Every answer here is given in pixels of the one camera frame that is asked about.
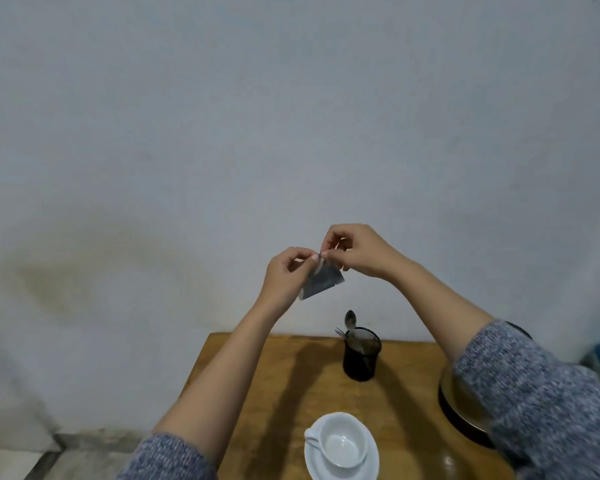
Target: gray knitted sleeve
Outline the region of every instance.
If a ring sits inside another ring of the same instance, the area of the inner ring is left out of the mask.
[[[217,474],[193,446],[160,433],[140,443],[118,480],[217,480]]]
[[[600,383],[504,322],[456,362],[492,418],[490,437],[521,478],[600,479]]]

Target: person's left hand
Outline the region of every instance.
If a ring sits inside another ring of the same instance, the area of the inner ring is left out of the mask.
[[[289,248],[273,257],[254,308],[278,320],[293,304],[318,261],[318,253],[305,248]]]

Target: person's left arm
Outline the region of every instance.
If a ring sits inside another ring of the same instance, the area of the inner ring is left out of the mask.
[[[289,248],[270,261],[254,306],[139,446],[120,479],[216,476],[211,465],[217,469],[222,462],[264,342],[317,262],[316,252],[304,248]]]

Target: wooden table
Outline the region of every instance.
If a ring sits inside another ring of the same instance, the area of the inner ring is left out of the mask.
[[[185,388],[228,336],[209,335]],[[383,341],[376,376],[364,383],[344,374],[343,355],[340,339],[267,339],[220,479],[310,480],[304,430],[334,411],[353,414],[371,431],[380,452],[379,479],[514,477],[496,452],[466,439],[440,411],[445,357],[436,344]]]

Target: ceramic cup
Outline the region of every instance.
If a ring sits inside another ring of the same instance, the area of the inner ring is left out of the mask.
[[[330,414],[320,428],[309,428],[304,439],[339,468],[355,468],[367,456],[365,428],[347,413]]]

